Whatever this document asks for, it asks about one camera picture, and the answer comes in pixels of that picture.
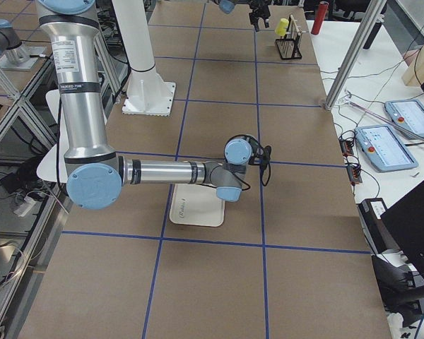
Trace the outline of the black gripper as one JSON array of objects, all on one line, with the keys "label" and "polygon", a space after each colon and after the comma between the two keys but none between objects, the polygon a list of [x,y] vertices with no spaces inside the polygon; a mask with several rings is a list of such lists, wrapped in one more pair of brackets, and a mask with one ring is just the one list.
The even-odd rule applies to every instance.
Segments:
[{"label": "black gripper", "polygon": [[253,20],[254,30],[259,32],[259,19],[261,18],[264,21],[264,27],[269,28],[269,17],[271,15],[269,10],[269,5],[271,4],[270,0],[250,0],[249,8],[251,12],[249,13],[250,20]]}]

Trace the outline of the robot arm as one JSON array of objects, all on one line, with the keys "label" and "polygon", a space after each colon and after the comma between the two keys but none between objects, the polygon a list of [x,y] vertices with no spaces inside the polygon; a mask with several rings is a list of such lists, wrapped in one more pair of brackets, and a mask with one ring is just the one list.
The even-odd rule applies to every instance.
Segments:
[{"label": "robot arm", "polygon": [[158,4],[150,21],[139,1],[116,1],[131,64],[124,103],[103,119],[92,5],[39,1],[57,63],[62,169],[73,211],[133,213],[162,188],[190,210],[248,209],[247,165],[256,128],[253,34],[231,1]]},{"label": "robot arm", "polygon": [[238,4],[247,4],[250,8],[249,12],[249,21],[250,24],[254,27],[256,32],[260,31],[259,20],[262,20],[265,28],[269,28],[269,18],[271,16],[271,12],[269,6],[271,5],[271,1],[265,0],[247,0],[247,1],[235,1],[235,0],[218,0],[213,1],[218,5],[220,10],[226,14],[231,13],[236,5]]}]

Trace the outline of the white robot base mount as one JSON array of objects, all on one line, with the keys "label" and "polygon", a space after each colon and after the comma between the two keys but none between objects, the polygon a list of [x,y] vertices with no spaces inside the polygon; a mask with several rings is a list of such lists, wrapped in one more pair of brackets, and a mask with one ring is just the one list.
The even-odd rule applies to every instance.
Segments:
[{"label": "white robot base mount", "polygon": [[165,82],[157,72],[143,2],[116,0],[112,4],[131,69],[123,113],[166,117],[176,84]]}]

